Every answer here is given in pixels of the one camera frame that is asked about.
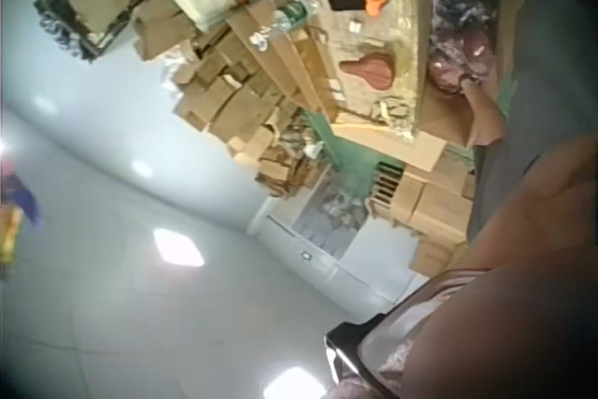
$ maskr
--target merchandise package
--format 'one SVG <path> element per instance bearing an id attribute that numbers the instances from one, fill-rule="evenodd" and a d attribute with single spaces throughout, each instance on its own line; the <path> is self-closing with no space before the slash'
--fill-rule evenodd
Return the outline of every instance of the merchandise package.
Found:
<path id="1" fill-rule="evenodd" d="M 457 86 L 442 76 L 453 64 L 482 81 L 491 69 L 499 0 L 433 0 L 430 75 L 446 93 Z"/>
<path id="2" fill-rule="evenodd" d="M 420 85 L 416 0 L 388 0 L 376 17 L 366 11 L 333 10 L 329 0 L 319 1 L 320 10 L 313 22 L 326 30 L 325 51 L 335 68 L 341 68 L 336 70 L 340 81 L 335 93 L 337 105 L 411 140 Z M 368 85 L 342 70 L 343 64 L 364 63 L 378 55 L 392 61 L 390 88 Z"/>

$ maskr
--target black object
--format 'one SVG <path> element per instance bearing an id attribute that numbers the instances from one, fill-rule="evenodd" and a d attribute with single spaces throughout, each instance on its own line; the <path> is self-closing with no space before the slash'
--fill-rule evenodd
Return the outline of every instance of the black object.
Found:
<path id="1" fill-rule="evenodd" d="M 328 0 L 332 11 L 363 11 L 365 0 Z"/>

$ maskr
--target white wall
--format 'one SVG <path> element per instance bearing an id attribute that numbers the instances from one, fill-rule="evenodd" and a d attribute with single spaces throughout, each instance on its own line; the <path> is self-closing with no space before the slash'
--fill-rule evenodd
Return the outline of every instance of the white wall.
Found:
<path id="1" fill-rule="evenodd" d="M 245 229 L 266 197 L 254 170 L 172 110 L 161 61 L 142 63 L 127 31 L 88 64 L 39 27 L 33 0 L 2 0 L 2 101 L 112 175 L 209 220 Z M 131 169 L 146 162 L 151 179 Z"/>
<path id="2" fill-rule="evenodd" d="M 2 283 L 2 367 L 33 397 L 258 399 L 295 365 L 330 385 L 321 337 L 345 311 L 256 240 L 100 174 L 10 112 L 2 121 L 44 214 Z M 157 227 L 190 237 L 205 266 L 163 262 Z"/>
<path id="3" fill-rule="evenodd" d="M 356 321 L 366 321 L 405 299 L 428 280 L 409 269 L 418 239 L 406 228 L 392 228 L 369 217 L 337 260 L 297 235 L 292 225 L 311 192 L 278 201 L 256 225 L 257 238 L 289 268 L 345 308 Z M 311 256 L 309 261 L 304 254 Z"/>

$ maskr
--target white cabinet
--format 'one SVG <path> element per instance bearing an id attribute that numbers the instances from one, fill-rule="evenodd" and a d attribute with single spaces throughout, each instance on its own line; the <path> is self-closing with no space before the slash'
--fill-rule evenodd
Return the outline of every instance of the white cabinet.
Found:
<path id="1" fill-rule="evenodd" d="M 266 218 L 256 237 L 291 270 L 345 308 L 356 321 L 366 321 L 392 307 L 392 301 L 276 219 Z"/>
<path id="2" fill-rule="evenodd" d="M 417 245 L 418 239 L 408 229 L 392 228 L 387 221 L 370 217 L 340 264 L 394 303 L 415 276 L 409 270 L 409 263 Z"/>
<path id="3" fill-rule="evenodd" d="M 256 236 L 291 270 L 320 290 L 336 268 L 334 258 L 272 217 L 263 221 Z"/>
<path id="4" fill-rule="evenodd" d="M 356 323 L 392 308 L 391 301 L 340 266 L 326 281 L 325 293 L 355 317 Z"/>

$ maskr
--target plastic packaging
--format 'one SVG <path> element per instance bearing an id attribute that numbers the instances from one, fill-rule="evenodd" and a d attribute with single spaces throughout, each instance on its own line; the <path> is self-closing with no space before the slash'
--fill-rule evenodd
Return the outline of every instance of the plastic packaging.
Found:
<path id="1" fill-rule="evenodd" d="M 180 85 L 176 84 L 174 77 L 179 70 L 189 64 L 178 46 L 166 52 L 163 56 L 164 68 L 160 75 L 160 84 L 170 93 L 173 102 L 178 103 L 183 98 L 183 91 Z"/>
<path id="2" fill-rule="evenodd" d="M 497 6 L 498 0 L 433 0 L 430 74 L 443 91 L 457 87 L 442 79 L 441 64 L 457 64 L 480 81 L 488 75 Z"/>

